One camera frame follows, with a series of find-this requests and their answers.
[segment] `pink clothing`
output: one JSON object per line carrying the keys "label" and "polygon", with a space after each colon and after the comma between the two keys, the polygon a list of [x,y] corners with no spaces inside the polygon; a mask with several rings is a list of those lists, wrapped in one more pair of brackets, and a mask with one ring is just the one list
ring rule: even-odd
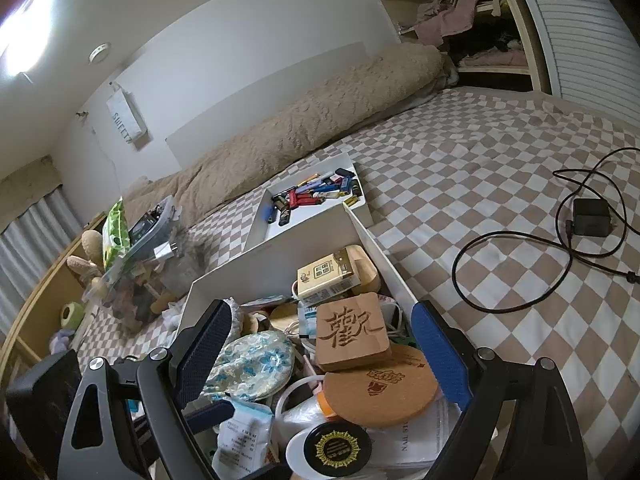
{"label": "pink clothing", "polygon": [[415,27],[418,38],[423,44],[440,46],[444,36],[469,30],[474,24],[477,3],[478,0],[433,0],[421,4]]}
{"label": "pink clothing", "polygon": [[527,66],[527,57],[523,50],[509,49],[501,52],[497,47],[473,56],[466,56],[460,61],[460,66]]}

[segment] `black cable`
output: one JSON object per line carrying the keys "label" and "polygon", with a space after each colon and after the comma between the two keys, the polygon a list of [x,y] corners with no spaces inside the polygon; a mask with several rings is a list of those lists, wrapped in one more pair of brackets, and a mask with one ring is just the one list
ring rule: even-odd
{"label": "black cable", "polygon": [[[565,180],[568,182],[571,182],[572,184],[577,184],[577,189],[575,189],[574,191],[572,191],[571,193],[569,193],[569,195],[567,195],[565,198],[562,199],[562,201],[560,202],[560,204],[558,205],[558,210],[556,211],[556,216],[555,216],[555,220],[556,220],[556,235],[558,236],[558,241],[554,241],[554,240],[548,240],[547,238],[542,238],[539,236],[535,236],[529,233],[524,233],[524,232],[520,232],[520,231],[509,231],[509,230],[505,230],[505,231],[492,231],[490,233],[481,235],[479,237],[474,238],[473,240],[471,240],[469,243],[467,243],[464,247],[462,247],[462,249],[460,249],[460,252],[458,252],[458,254],[456,255],[455,259],[453,260],[453,265],[451,267],[451,280],[453,282],[453,287],[456,289],[456,292],[458,293],[458,295],[460,296],[460,298],[462,298],[463,301],[465,301],[466,304],[468,304],[469,306],[473,307],[476,310],[479,310],[480,312],[486,312],[488,314],[506,314],[508,312],[517,312],[519,310],[525,310],[526,308],[529,308],[537,303],[540,303],[543,300],[546,300],[546,298],[548,298],[559,286],[560,284],[564,281],[564,279],[567,277],[567,275],[569,274],[570,270],[571,270],[571,266],[574,263],[574,259],[578,260],[590,267],[594,267],[598,270],[601,270],[602,272],[606,272],[609,274],[615,274],[617,276],[623,276],[624,278],[626,278],[626,280],[629,283],[640,283],[640,278],[638,277],[638,275],[636,275],[636,273],[629,271],[629,272],[623,272],[621,270],[617,270],[617,269],[610,269],[609,267],[603,266],[601,264],[598,264],[596,262],[592,262],[591,260],[588,260],[587,258],[606,258],[607,256],[611,256],[612,254],[615,254],[620,247],[622,247],[622,244],[625,242],[626,240],[626,234],[628,231],[631,231],[635,234],[640,235],[640,231],[635,229],[634,227],[632,227],[631,225],[629,225],[628,223],[628,219],[626,216],[626,205],[625,205],[625,200],[624,197],[622,195],[622,192],[620,191],[620,188],[618,187],[618,185],[613,181],[612,178],[610,178],[609,176],[597,171],[597,169],[604,163],[604,161],[606,159],[608,159],[610,156],[615,155],[616,153],[619,152],[624,152],[624,151],[634,151],[634,152],[638,152],[640,153],[640,149],[639,148],[632,148],[632,147],[627,147],[627,148],[619,148],[616,150],[613,150],[610,153],[607,153],[607,155],[603,156],[598,163],[591,168],[590,170],[585,170],[583,169],[578,169],[578,170],[574,170],[574,169],[562,169],[562,170],[555,170],[552,172],[553,176],[561,179],[561,180]],[[578,181],[578,180],[574,180],[568,176],[565,176],[565,173],[586,173],[586,176],[584,177],[583,181]],[[602,178],[604,178],[605,180],[607,180],[616,190],[618,197],[620,198],[620,204],[622,206],[622,215],[620,215],[620,213],[617,212],[616,208],[613,207],[609,201],[604,198],[600,193],[598,193],[596,190],[594,190],[592,187],[587,185],[587,181],[594,177],[595,175],[600,176]],[[564,234],[566,236],[566,242],[564,240],[562,240],[562,236],[560,233],[560,214],[562,212],[562,208],[564,207],[564,204],[566,204],[572,197],[575,197],[576,195],[578,195],[578,193],[580,193],[580,191],[585,188],[588,189],[589,191],[591,191],[593,194],[595,194],[597,197],[601,198],[602,200],[604,200],[607,203],[607,206],[609,206],[609,209],[611,211],[613,211],[613,213],[620,219],[620,221],[623,224],[623,231],[622,231],[622,235],[620,236],[620,241],[616,244],[616,246],[609,250],[609,251],[605,251],[603,253],[585,253],[583,251],[578,251],[576,249],[574,249],[572,247],[572,233],[573,233],[573,229],[572,229],[572,222],[570,220],[566,220],[564,222]],[[542,296],[536,298],[535,300],[531,300],[531,301],[527,301],[527,303],[523,303],[517,306],[510,306],[507,308],[486,308],[484,306],[480,306],[477,303],[474,303],[473,301],[471,301],[468,297],[466,297],[462,290],[460,290],[460,286],[458,285],[458,280],[456,278],[456,271],[458,269],[458,264],[460,263],[460,260],[462,259],[462,257],[473,247],[475,247],[476,245],[478,245],[479,243],[487,240],[488,238],[494,238],[494,237],[500,237],[500,236],[507,236],[507,237],[517,237],[517,238],[524,238],[527,240],[533,240],[551,247],[555,247],[558,248],[560,250],[563,250],[564,252],[567,253],[567,255],[569,256],[569,261],[566,265],[566,267],[564,268],[564,271],[562,272],[562,275],[558,278],[558,280],[551,285],[544,294],[542,294]]]}

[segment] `white paper bag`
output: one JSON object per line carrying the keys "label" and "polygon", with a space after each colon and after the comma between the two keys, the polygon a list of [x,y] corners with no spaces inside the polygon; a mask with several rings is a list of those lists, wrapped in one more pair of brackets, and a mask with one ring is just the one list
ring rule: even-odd
{"label": "white paper bag", "polygon": [[130,105],[122,88],[107,99],[107,108],[116,128],[127,142],[133,142],[146,133],[145,123]]}

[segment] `sliding closet door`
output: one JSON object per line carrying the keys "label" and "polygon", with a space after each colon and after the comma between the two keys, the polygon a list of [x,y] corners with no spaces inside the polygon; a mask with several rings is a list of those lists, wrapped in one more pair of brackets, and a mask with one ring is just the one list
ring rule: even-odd
{"label": "sliding closet door", "polygon": [[640,126],[640,47],[609,0],[526,0],[554,95]]}

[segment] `round cork coaster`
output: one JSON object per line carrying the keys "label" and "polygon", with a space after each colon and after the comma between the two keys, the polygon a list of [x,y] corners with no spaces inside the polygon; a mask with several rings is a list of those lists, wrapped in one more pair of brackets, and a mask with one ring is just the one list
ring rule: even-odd
{"label": "round cork coaster", "polygon": [[435,397],[438,381],[411,346],[391,343],[391,358],[373,366],[329,372],[322,386],[338,416],[366,428],[387,428],[418,415]]}

